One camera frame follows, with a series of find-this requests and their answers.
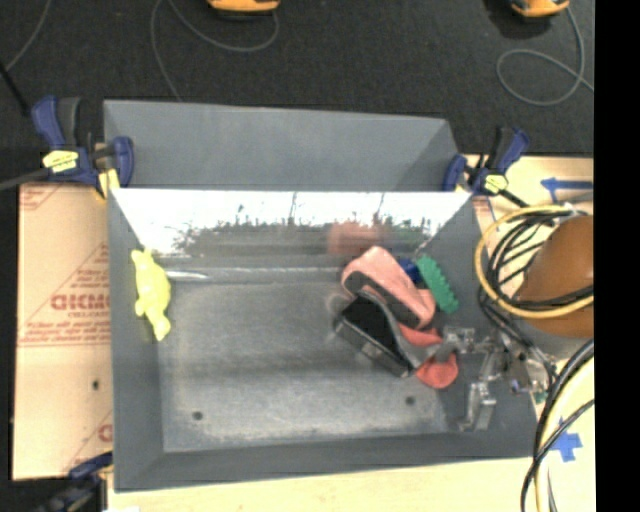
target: white cable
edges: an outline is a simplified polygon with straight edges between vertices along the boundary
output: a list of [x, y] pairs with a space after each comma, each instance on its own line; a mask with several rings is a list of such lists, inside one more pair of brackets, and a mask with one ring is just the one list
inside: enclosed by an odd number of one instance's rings
[[49, 13], [49, 8], [51, 7], [52, 3], [53, 3], [53, 0], [47, 0], [47, 3], [44, 6], [44, 10], [42, 11], [42, 14], [40, 15], [40, 19], [38, 20], [38, 24], [36, 25], [36, 28], [34, 29], [33, 33], [31, 34], [31, 37], [29, 37], [29, 39], [24, 44], [22, 49], [18, 52], [18, 54], [13, 59], [11, 59], [9, 64], [7, 64], [5, 66], [7, 71], [10, 71], [11, 68], [18, 63], [18, 61], [22, 58], [22, 56], [25, 53], [27, 53], [27, 50], [29, 50], [29, 48], [31, 47], [33, 42], [36, 40], [36, 37], [38, 37], [38, 35], [40, 34], [40, 31], [42, 30], [42, 26], [44, 25], [44, 21], [47, 18], [47, 14]]
[[[278, 20], [278, 16], [276, 14], [275, 11], [272, 12], [272, 17], [273, 17], [273, 23], [274, 23], [274, 29], [273, 29], [273, 33], [271, 34], [271, 36], [269, 37], [269, 39], [267, 39], [264, 43], [260, 43], [258, 45], [255, 46], [231, 46], [225, 43], [221, 43], [220, 41], [216, 41], [215, 39], [212, 39], [210, 37], [208, 37], [207, 35], [203, 34], [202, 32], [200, 32], [196, 27], [194, 27], [185, 17], [184, 15], [178, 10], [178, 8], [176, 7], [176, 5], [173, 3], [172, 0], [167, 0], [169, 2], [169, 5], [171, 6], [171, 8], [173, 9], [173, 12], [176, 14], [176, 16], [178, 17], [178, 19], [182, 22], [182, 24], [187, 27], [189, 30], [191, 30], [191, 32], [193, 32], [196, 37], [198, 37], [199, 39], [203, 40], [204, 42], [211, 44], [213, 46], [216, 46], [222, 50], [227, 50], [227, 51], [231, 51], [231, 52], [239, 52], [239, 53], [252, 53], [252, 52], [257, 52], [260, 50], [264, 50], [267, 47], [271, 46], [271, 44], [276, 40], [276, 38], [278, 37], [278, 34], [280, 32], [280, 21]], [[176, 97], [176, 99], [178, 101], [183, 101], [182, 97], [180, 96], [180, 94], [178, 94], [178, 90], [176, 89], [176, 87], [173, 85], [173, 82], [171, 80], [171, 78], [169, 77], [169, 74], [167, 73], [167, 70], [164, 66], [164, 63], [162, 61], [162, 58], [160, 57], [160, 52], [158, 52], [158, 46], [157, 46], [157, 42], [156, 42], [156, 30], [155, 30], [155, 24], [156, 24], [156, 15], [158, 12], [158, 8], [160, 7], [160, 4], [162, 4], [163, 0], [158, 0], [156, 2], [156, 5], [153, 8], [153, 11], [151, 12], [151, 21], [150, 21], [150, 31], [151, 31], [151, 46], [153, 49], [153, 54], [156, 58], [156, 62], [158, 63], [158, 67], [160, 68], [160, 72], [162, 73], [162, 76], [164, 77], [165, 82], [167, 83], [167, 85], [169, 86], [169, 88], [171, 89], [171, 92], [173, 93], [173, 95]]]
[[[569, 9], [567, 7], [567, 15], [569, 16], [569, 20], [571, 21], [571, 25], [573, 26], [573, 30], [575, 31], [576, 34], [576, 41], [578, 43], [578, 58], [579, 58], [579, 70], [576, 72], [573, 69], [571, 69], [570, 67], [566, 66], [565, 64], [563, 64], [562, 62], [554, 59], [553, 57], [550, 57], [547, 54], [535, 51], [535, 50], [528, 50], [528, 49], [515, 49], [515, 50], [510, 50], [508, 52], [503, 53], [499, 58], [498, 58], [498, 62], [496, 64], [496, 74], [498, 75], [498, 81], [500, 82], [500, 84], [502, 85], [502, 87], [504, 87], [506, 89], [506, 91], [508, 93], [510, 93], [512, 96], [514, 96], [516, 99], [527, 103], [529, 105], [535, 105], [538, 107], [551, 107], [554, 105], [558, 105], [560, 103], [562, 103], [563, 101], [567, 100], [569, 97], [571, 97], [573, 95], [574, 92], [576, 92], [576, 90], [578, 89], [578, 87], [580, 87], [580, 85], [584, 85], [587, 89], [589, 89], [591, 92], [595, 93], [595, 89], [593, 87], [593, 85], [591, 85], [587, 80], [585, 80], [584, 78], [584, 66], [585, 66], [585, 62], [584, 62], [584, 41], [582, 39], [582, 35], [580, 34], [580, 29], [578, 28], [578, 24], [576, 23], [576, 20], [573, 16], [573, 13], [571, 12], [571, 9]], [[560, 96], [559, 98], [553, 99], [553, 100], [535, 100], [532, 98], [528, 98], [520, 93], [518, 93], [517, 91], [515, 91], [511, 86], [509, 86], [507, 84], [507, 81], [505, 80], [503, 74], [502, 74], [502, 65], [504, 63], [504, 61], [508, 58], [511, 57], [513, 55], [528, 55], [531, 57], [536, 57], [538, 59], [542, 59], [545, 60], [547, 62], [550, 62], [551, 64], [559, 67], [560, 69], [562, 69], [563, 71], [567, 72], [568, 74], [570, 74], [571, 76], [576, 78], [576, 81], [573, 83], [573, 85], [571, 86], [571, 88], [562, 96]]]

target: wire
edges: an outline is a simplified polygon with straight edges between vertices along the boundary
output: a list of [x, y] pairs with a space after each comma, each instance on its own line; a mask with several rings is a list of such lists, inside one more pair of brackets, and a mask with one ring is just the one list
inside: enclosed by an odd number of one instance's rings
[[521, 512], [526, 511], [526, 498], [527, 492], [529, 490], [529, 486], [534, 479], [534, 475], [538, 471], [540, 464], [544, 461], [545, 457], [553, 448], [553, 445], [560, 438], [562, 434], [564, 434], [567, 429], [573, 425], [585, 412], [587, 412], [593, 405], [595, 404], [595, 398], [592, 398], [582, 406], [580, 406], [571, 416], [569, 416], [566, 420], [564, 420], [549, 436], [549, 439], [544, 443], [544, 445], [538, 450], [535, 454], [533, 462], [525, 475], [524, 482], [522, 484], [522, 491], [520, 493], [520, 510]]
[[36, 171], [29, 172], [27, 174], [22, 174], [17, 178], [11, 178], [8, 180], [0, 181], [0, 192], [2, 192], [3, 190], [8, 190], [10, 188], [17, 187], [29, 181], [46, 178], [48, 173], [49, 173], [48, 169], [38, 169]]
[[[564, 386], [561, 386], [561, 390], [555, 397], [555, 400], [553, 400], [553, 404], [550, 408], [551, 413], [547, 416], [545, 422], [542, 424], [543, 429], [540, 441], [549, 438], [552, 427], [560, 422], [559, 420], [562, 417], [562, 411], [565, 408], [567, 401], [575, 395], [575, 390], [579, 389], [584, 380], [593, 374], [593, 371], [594, 364], [592, 354], [591, 357], [572, 374], [570, 380], [566, 381], [566, 384]], [[538, 465], [538, 469], [534, 477], [538, 510], [542, 510], [549, 500], [549, 486], [547, 484], [547, 479], [541, 476], [544, 472], [545, 466], [545, 462], [542, 461]]]
[[[580, 85], [584, 85], [587, 89], [589, 89], [591, 92], [595, 93], [595, 89], [593, 87], [593, 85], [591, 85], [587, 80], [585, 80], [584, 78], [584, 67], [585, 67], [585, 59], [584, 59], [584, 40], [582, 38], [582, 34], [580, 33], [580, 29], [578, 28], [578, 24], [576, 23], [575, 17], [573, 16], [573, 13], [571, 12], [571, 9], [567, 7], [567, 15], [569, 17], [569, 20], [571, 22], [571, 25], [573, 26], [573, 30], [575, 32], [576, 35], [576, 42], [578, 45], [578, 58], [579, 58], [579, 71], [574, 71], [573, 69], [571, 69], [570, 67], [568, 67], [567, 65], [563, 64], [562, 62], [560, 62], [557, 59], [554, 59], [553, 57], [550, 57], [547, 54], [535, 51], [535, 50], [529, 50], [529, 49], [515, 49], [515, 50], [510, 50], [508, 52], [503, 53], [499, 58], [498, 58], [498, 62], [496, 63], [496, 74], [498, 75], [498, 81], [500, 82], [500, 84], [502, 85], [502, 87], [505, 88], [505, 90], [510, 93], [512, 96], [514, 96], [516, 99], [527, 103], [529, 105], [535, 105], [538, 107], [552, 107], [555, 105], [558, 105], [560, 103], [562, 103], [563, 101], [566, 101], [567, 99], [569, 99], [578, 89], [578, 87], [580, 87]], [[551, 64], [559, 67], [560, 69], [562, 69], [563, 71], [567, 72], [568, 74], [570, 74], [571, 76], [576, 78], [576, 81], [573, 83], [573, 85], [569, 88], [569, 90], [563, 94], [562, 96], [552, 99], [552, 100], [535, 100], [532, 98], [528, 98], [518, 92], [516, 92], [512, 87], [510, 87], [507, 84], [506, 79], [504, 78], [503, 74], [502, 74], [502, 65], [504, 63], [504, 61], [513, 56], [513, 55], [528, 55], [530, 57], [536, 57], [538, 59], [542, 59], [544, 61], [550, 62]]]
[[553, 495], [553, 487], [551, 486], [551, 475], [547, 473], [547, 485], [549, 486], [549, 512], [558, 512], [556, 498]]
[[36, 38], [40, 34], [40, 31], [42, 30], [42, 26], [44, 25], [45, 19], [47, 18], [47, 14], [49, 13], [49, 9], [51, 8], [52, 3], [53, 3], [53, 0], [47, 0], [47, 3], [45, 4], [44, 9], [42, 11], [42, 14], [40, 15], [40, 19], [38, 20], [38, 24], [36, 25], [36, 28], [31, 34], [31, 37], [29, 37], [29, 39], [24, 44], [22, 49], [18, 52], [18, 54], [9, 62], [9, 64], [6, 65], [7, 71], [10, 71], [11, 68], [15, 66], [20, 61], [20, 59], [22, 59], [22, 56], [25, 53], [27, 53], [27, 51], [29, 50], [33, 42], [36, 40]]
[[27, 100], [24, 98], [24, 96], [18, 89], [18, 86], [14, 83], [13, 79], [11, 78], [11, 75], [2, 64], [2, 61], [0, 61], [0, 76], [2, 76], [5, 83], [9, 87], [11, 94], [13, 94], [13, 97], [15, 98], [16, 102], [20, 106], [22, 115], [24, 117], [29, 117], [29, 103], [27, 102]]
[[[572, 313], [573, 311], [577, 311], [586, 306], [589, 306], [593, 303], [593, 289], [590, 289], [590, 293], [584, 293], [583, 290], [578, 291], [579, 295], [575, 296], [575, 300], [566, 301], [564, 303], [560, 303], [557, 307], [549, 307], [548, 304], [540, 303], [530, 303], [530, 302], [518, 302], [513, 299], [510, 299], [506, 294], [504, 294], [499, 286], [493, 286], [490, 282], [490, 279], [496, 283], [498, 283], [497, 275], [495, 272], [499, 272], [499, 263], [501, 261], [501, 254], [503, 248], [512, 243], [514, 240], [517, 240], [517, 237], [524, 233], [523, 228], [530, 227], [526, 223], [529, 221], [538, 222], [538, 223], [546, 223], [549, 219], [555, 218], [558, 216], [570, 216], [574, 214], [574, 211], [566, 208], [564, 206], [550, 205], [550, 206], [529, 206], [525, 208], [520, 208], [515, 212], [505, 215], [504, 217], [498, 219], [493, 224], [487, 228], [480, 238], [478, 245], [476, 246], [476, 250], [474, 253], [474, 267], [476, 271], [476, 275], [478, 280], [480, 281], [480, 285], [486, 292], [486, 294], [501, 308], [505, 311], [520, 316], [523, 318], [555, 318], [559, 316], [566, 315], [568, 313]], [[516, 226], [513, 228], [505, 237], [502, 237], [498, 242], [496, 250], [492, 254], [490, 258], [490, 264], [493, 265], [488, 274], [490, 274], [489, 279], [485, 276], [485, 272], [482, 268], [482, 255], [485, 246], [487, 246], [487, 242], [489, 241], [490, 236], [496, 231], [500, 226], [506, 224], [507, 222], [511, 222], [514, 219], [525, 218], [525, 221], [520, 226]]]
[[503, 333], [505, 333], [511, 340], [524, 346], [535, 359], [537, 359], [544, 367], [547, 373], [548, 382], [544, 386], [547, 390], [556, 381], [558, 375], [556, 373], [555, 365], [551, 362], [549, 357], [540, 350], [540, 348], [528, 338], [510, 319], [506, 318], [498, 310], [496, 310], [489, 302], [488, 296], [484, 293], [482, 288], [478, 289], [478, 302], [480, 303], [480, 310], [484, 315]]
[[[169, 87], [169, 89], [171, 89], [171, 92], [173, 93], [173, 95], [175, 96], [175, 98], [178, 101], [184, 101], [182, 99], [182, 97], [180, 96], [180, 94], [178, 93], [178, 90], [176, 89], [175, 85], [173, 84], [173, 81], [169, 77], [169, 74], [167, 73], [167, 70], [166, 70], [166, 68], [164, 66], [164, 62], [162, 61], [162, 58], [160, 56], [160, 52], [158, 51], [158, 45], [157, 45], [156, 34], [155, 34], [155, 31], [156, 31], [155, 25], [156, 25], [156, 16], [157, 16], [158, 8], [162, 4], [162, 2], [163, 2], [163, 0], [158, 0], [156, 2], [156, 4], [155, 4], [154, 8], [153, 8], [153, 11], [151, 12], [151, 20], [150, 20], [151, 46], [152, 46], [152, 49], [153, 49], [153, 54], [155, 56], [156, 62], [158, 64], [158, 67], [160, 68], [160, 72], [162, 73], [162, 76], [163, 76], [165, 82], [167, 83], [167, 86]], [[173, 12], [176, 14], [178, 19], [182, 22], [182, 24], [185, 27], [187, 27], [196, 37], [198, 37], [200, 40], [202, 40], [202, 41], [204, 41], [204, 42], [206, 42], [208, 44], [211, 44], [213, 46], [216, 46], [217, 48], [220, 48], [222, 50], [227, 50], [227, 51], [230, 51], [230, 52], [237, 52], [237, 53], [253, 53], [253, 52], [261, 51], [261, 50], [264, 50], [264, 49], [268, 48], [269, 46], [271, 46], [273, 44], [273, 42], [277, 39], [278, 34], [280, 33], [280, 21], [278, 19], [278, 15], [276, 14], [275, 11], [272, 11], [271, 16], [273, 18], [274, 29], [273, 29], [273, 33], [271, 34], [269, 39], [267, 39], [263, 43], [255, 45], [255, 46], [232, 46], [232, 45], [228, 45], [228, 44], [222, 43], [220, 41], [216, 41], [215, 39], [212, 39], [211, 37], [203, 34], [196, 27], [194, 27], [189, 22], [189, 20], [187, 20], [184, 17], [182, 12], [180, 12], [180, 10], [173, 3], [173, 0], [167, 0], [167, 2], [169, 3], [171, 8], [173, 9]]]
[[[531, 242], [531, 240], [538, 233], [540, 227], [543, 224], [548, 223], [551, 226], [553, 226], [552, 221], [557, 216], [558, 216], [557, 214], [549, 214], [539, 218], [534, 218], [534, 217], [526, 218], [524, 222], [516, 225], [514, 228], [511, 228], [511, 230], [509, 230], [506, 235], [501, 237], [496, 249], [491, 255], [489, 268], [487, 270], [487, 281], [492, 285], [492, 288], [496, 291], [498, 296], [501, 299], [507, 301], [512, 306], [525, 307], [530, 310], [540, 310], [540, 309], [545, 310], [545, 309], [549, 309], [550, 306], [560, 306], [560, 305], [570, 304], [573, 301], [587, 297], [592, 293], [593, 287], [587, 286], [580, 290], [576, 290], [559, 297], [553, 297], [551, 299], [546, 299], [546, 300], [531, 301], [531, 300], [514, 300], [510, 298], [508, 295], [506, 295], [504, 292], [502, 292], [501, 290], [501, 287], [504, 286], [504, 284], [508, 283], [518, 275], [526, 272], [531, 267], [535, 259], [535, 254], [531, 256], [531, 258], [526, 264], [524, 264], [518, 270], [509, 274], [507, 277], [500, 279], [500, 272], [509, 263], [517, 260], [518, 258], [520, 258], [521, 256], [524, 256], [529, 252], [532, 252], [542, 247], [542, 245], [544, 245], [544, 242], [531, 244], [525, 249], [520, 250], [514, 255], [511, 255], [511, 253], [516, 249], [519, 249], [520, 247], [524, 246], [525, 244]], [[533, 232], [527, 235], [527, 232], [530, 230], [532, 230]], [[523, 240], [521, 240], [520, 237], [524, 235], [527, 235], [527, 236]]]
[[548, 423], [548, 417], [551, 409], [553, 408], [558, 394], [562, 388], [566, 385], [566, 382], [572, 378], [572, 376], [582, 368], [592, 357], [595, 355], [595, 341], [593, 338], [588, 340], [582, 347], [580, 347], [576, 353], [564, 365], [557, 380], [553, 386], [549, 389], [549, 394], [545, 406], [540, 413], [540, 419], [538, 422], [538, 428], [536, 430], [536, 436], [534, 441], [534, 450], [540, 445], [542, 441], [544, 425]]

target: yellow cable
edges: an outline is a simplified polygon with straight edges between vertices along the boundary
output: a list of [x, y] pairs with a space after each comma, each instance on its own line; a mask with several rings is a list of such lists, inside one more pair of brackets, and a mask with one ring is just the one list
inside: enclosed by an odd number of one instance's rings
[[474, 266], [475, 266], [476, 275], [478, 276], [478, 279], [480, 281], [480, 284], [482, 285], [482, 288], [484, 289], [485, 292], [487, 292], [487, 295], [491, 299], [493, 299], [496, 302], [496, 304], [498, 304], [504, 310], [523, 318], [555, 318], [558, 316], [567, 315], [569, 313], [577, 311], [578, 309], [582, 309], [586, 306], [589, 306], [590, 304], [593, 303], [593, 295], [591, 295], [590, 297], [585, 297], [584, 299], [580, 299], [576, 302], [573, 302], [572, 304], [567, 304], [566, 306], [561, 306], [561, 307], [557, 307], [557, 308], [546, 310], [546, 311], [529, 311], [527, 309], [517, 308], [515, 306], [512, 306], [508, 302], [502, 300], [498, 296], [498, 294], [495, 292], [495, 290], [491, 287], [491, 285], [487, 281], [484, 275], [484, 271], [482, 269], [482, 250], [487, 245], [489, 237], [500, 226], [502, 226], [503, 224], [509, 222], [510, 220], [516, 217], [521, 217], [522, 215], [525, 215], [528, 213], [567, 213], [567, 212], [572, 212], [572, 210], [559, 205], [527, 206], [525, 208], [520, 208], [519, 210], [516, 210], [515, 212], [509, 213], [504, 217], [498, 219], [493, 224], [491, 224], [491, 226], [489, 226], [484, 233], [482, 233], [482, 237], [480, 238], [480, 241], [476, 246], [476, 251], [474, 254]]
[[[590, 359], [587, 361], [571, 379], [567, 382], [566, 386], [556, 398], [556, 403], [549, 411], [549, 416], [547, 416], [547, 422], [544, 426], [544, 430], [542, 431], [542, 436], [540, 437], [540, 445], [543, 445], [552, 432], [556, 429], [558, 424], [560, 423], [560, 418], [562, 417], [562, 411], [566, 406], [567, 401], [569, 401], [573, 395], [575, 394], [576, 389], [579, 389], [582, 383], [586, 378], [593, 374], [595, 369], [595, 359]], [[536, 471], [534, 477], [534, 487], [536, 492], [536, 506], [538, 512], [547, 512], [549, 511], [549, 486], [547, 478], [545, 477], [545, 469], [547, 467], [546, 459], [544, 459], [539, 467], [538, 471]]]

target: yellow rubber duck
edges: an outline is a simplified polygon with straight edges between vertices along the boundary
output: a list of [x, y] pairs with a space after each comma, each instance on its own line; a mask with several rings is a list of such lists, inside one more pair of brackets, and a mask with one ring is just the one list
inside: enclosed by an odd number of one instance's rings
[[153, 327], [157, 341], [162, 341], [171, 330], [171, 322], [164, 312], [171, 300], [171, 284], [167, 274], [158, 265], [149, 249], [131, 251], [131, 259], [136, 267], [136, 287], [138, 300], [136, 315], [146, 315]]

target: blue object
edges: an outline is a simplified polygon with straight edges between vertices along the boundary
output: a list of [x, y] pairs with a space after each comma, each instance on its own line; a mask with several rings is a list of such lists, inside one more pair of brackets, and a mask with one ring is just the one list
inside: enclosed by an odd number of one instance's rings
[[576, 448], [582, 448], [582, 441], [578, 434], [569, 434], [569, 432], [563, 432], [558, 440], [553, 443], [552, 450], [558, 450], [562, 457], [562, 462], [570, 462], [576, 460], [576, 456], [573, 450]]
[[113, 453], [106, 452], [92, 459], [86, 460], [69, 471], [70, 480], [86, 480], [97, 471], [113, 464]]
[[593, 183], [590, 181], [559, 180], [558, 178], [547, 178], [540, 181], [540, 184], [549, 191], [551, 200], [558, 202], [556, 190], [593, 190]]
[[411, 281], [413, 281], [413, 284], [420, 284], [422, 282], [422, 274], [420, 274], [420, 270], [413, 261], [409, 258], [399, 258], [398, 264], [409, 276]]
[[529, 142], [527, 134], [518, 128], [498, 128], [494, 146], [485, 162], [481, 161], [472, 168], [467, 165], [465, 157], [454, 156], [445, 172], [442, 190], [455, 190], [457, 184], [464, 183], [463, 175], [466, 172], [466, 188], [470, 192], [474, 195], [496, 195], [495, 191], [485, 188], [487, 177], [492, 174], [504, 176], [509, 167], [527, 150]]
[[[55, 96], [45, 96], [31, 109], [31, 119], [36, 131], [42, 137], [51, 151], [70, 150], [78, 157], [69, 169], [54, 172], [48, 169], [47, 178], [50, 181], [76, 181], [95, 187], [101, 191], [97, 169], [86, 148], [77, 145], [74, 131], [76, 111], [79, 98], [64, 98], [58, 100]], [[108, 145], [108, 150], [102, 151], [101, 156], [113, 157], [113, 167], [118, 173], [121, 186], [126, 186], [131, 180], [134, 168], [133, 143], [128, 137], [115, 137]]]

